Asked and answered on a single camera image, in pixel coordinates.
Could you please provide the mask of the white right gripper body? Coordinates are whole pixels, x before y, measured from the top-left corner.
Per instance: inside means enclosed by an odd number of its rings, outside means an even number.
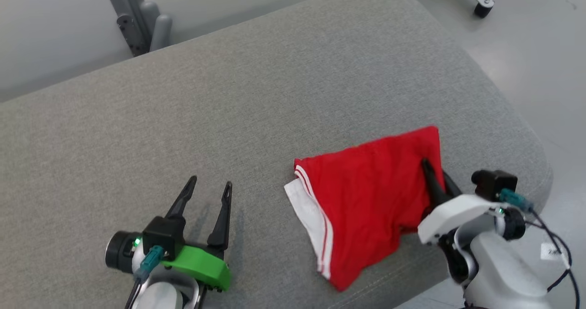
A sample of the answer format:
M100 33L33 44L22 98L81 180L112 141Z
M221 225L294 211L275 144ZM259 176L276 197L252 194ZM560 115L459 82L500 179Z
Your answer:
M476 225L503 236L504 209L500 203L490 202L478 195L463 194L434 208L418 225L417 234L422 244L437 244L450 231L465 226L465 239L474 238Z

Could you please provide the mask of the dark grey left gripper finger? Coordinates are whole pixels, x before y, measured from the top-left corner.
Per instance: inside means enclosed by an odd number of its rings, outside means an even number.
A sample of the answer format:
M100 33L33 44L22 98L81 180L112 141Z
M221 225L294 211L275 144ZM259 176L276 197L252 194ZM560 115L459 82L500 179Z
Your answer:
M207 246L214 250L226 250L229 244L230 219L232 215L232 182L228 181L221 198L221 209Z
M178 198L174 201L166 214L168 219L184 218L184 209L186 204L191 200L193 190L196 186L197 176L193 175L186 182L184 188L180 191Z

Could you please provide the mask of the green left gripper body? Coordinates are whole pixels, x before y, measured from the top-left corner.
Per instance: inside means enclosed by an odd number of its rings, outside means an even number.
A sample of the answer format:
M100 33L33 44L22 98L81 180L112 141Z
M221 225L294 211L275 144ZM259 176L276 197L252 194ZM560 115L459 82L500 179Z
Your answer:
M199 247L184 246L174 260L163 260L161 265L221 292L227 292L232 284L232 273L227 263Z

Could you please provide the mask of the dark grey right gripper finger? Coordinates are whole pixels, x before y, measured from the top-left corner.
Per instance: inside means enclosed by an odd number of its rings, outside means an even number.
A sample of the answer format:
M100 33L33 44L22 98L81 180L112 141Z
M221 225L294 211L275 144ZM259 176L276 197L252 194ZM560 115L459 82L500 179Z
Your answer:
M453 199L463 194L462 190L457 186L454 180L446 173L442 171L445 188L445 199Z
M422 159L421 167L429 195L430 207L437 207L447 201L447 194L442 188L441 182L437 179L437 174L433 165L426 158Z

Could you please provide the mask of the red basketball jersey white sleeves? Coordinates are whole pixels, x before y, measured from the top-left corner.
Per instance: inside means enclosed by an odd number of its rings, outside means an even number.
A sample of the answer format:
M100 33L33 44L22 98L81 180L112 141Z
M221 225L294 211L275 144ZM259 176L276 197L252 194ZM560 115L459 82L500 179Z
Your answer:
M421 163L444 181L439 136L431 125L294 161L285 194L309 235L317 272L337 291L394 253L431 210Z

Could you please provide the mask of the grey cylindrical post foot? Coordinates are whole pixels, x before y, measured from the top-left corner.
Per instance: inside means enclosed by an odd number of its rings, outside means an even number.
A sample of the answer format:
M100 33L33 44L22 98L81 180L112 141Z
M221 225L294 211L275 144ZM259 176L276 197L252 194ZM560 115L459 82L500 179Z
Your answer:
M141 2L139 9L147 31L149 52L170 46L173 25L170 15L161 14L158 5L153 1Z

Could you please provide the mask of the grey metal upright post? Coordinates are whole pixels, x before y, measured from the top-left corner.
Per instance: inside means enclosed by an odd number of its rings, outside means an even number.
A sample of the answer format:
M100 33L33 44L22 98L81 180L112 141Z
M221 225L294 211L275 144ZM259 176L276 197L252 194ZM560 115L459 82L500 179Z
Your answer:
M151 34L140 6L144 0L109 0L116 13L116 24L133 57L149 52Z

